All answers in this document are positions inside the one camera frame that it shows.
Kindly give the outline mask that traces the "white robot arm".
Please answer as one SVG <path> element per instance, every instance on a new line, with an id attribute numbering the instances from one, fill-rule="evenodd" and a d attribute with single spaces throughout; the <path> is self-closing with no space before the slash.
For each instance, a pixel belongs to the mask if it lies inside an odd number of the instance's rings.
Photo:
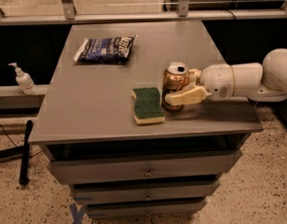
<path id="1" fill-rule="evenodd" d="M 212 64 L 189 71 L 189 84 L 164 95 L 171 106 L 245 97 L 257 102 L 287 98 L 287 49 L 273 49 L 262 63 Z"/>

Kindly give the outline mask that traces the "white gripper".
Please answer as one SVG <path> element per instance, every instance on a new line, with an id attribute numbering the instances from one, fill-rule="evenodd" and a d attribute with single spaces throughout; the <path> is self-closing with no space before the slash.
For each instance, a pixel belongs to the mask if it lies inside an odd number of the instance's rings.
<path id="1" fill-rule="evenodd" d="M 199 104 L 207 98 L 212 101 L 229 100 L 234 92 L 234 75 L 230 65 L 213 64 L 202 72 L 198 69 L 189 70 L 189 83 L 196 87 L 184 88 L 175 93 L 169 93 L 164 100 L 172 106 Z"/>

